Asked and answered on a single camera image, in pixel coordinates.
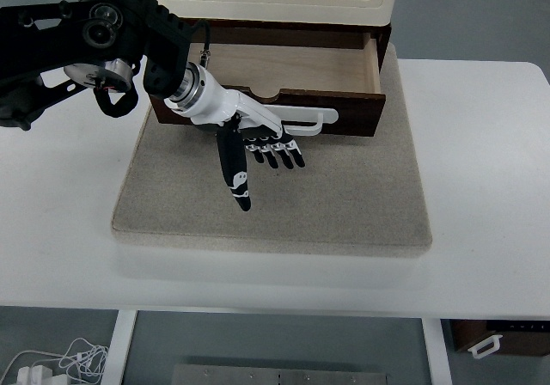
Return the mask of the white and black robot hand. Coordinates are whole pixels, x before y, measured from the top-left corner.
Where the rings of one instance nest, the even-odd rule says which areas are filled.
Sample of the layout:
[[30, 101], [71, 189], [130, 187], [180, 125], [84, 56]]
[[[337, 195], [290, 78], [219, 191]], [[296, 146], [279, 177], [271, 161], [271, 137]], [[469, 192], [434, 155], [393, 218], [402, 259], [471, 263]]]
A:
[[251, 151], [258, 163], [277, 168], [281, 161], [288, 169], [305, 166], [302, 152], [276, 114], [248, 95], [222, 87], [202, 67], [199, 86], [203, 91], [185, 106], [184, 114], [195, 125], [214, 126], [223, 179], [236, 203], [249, 211], [245, 151]]

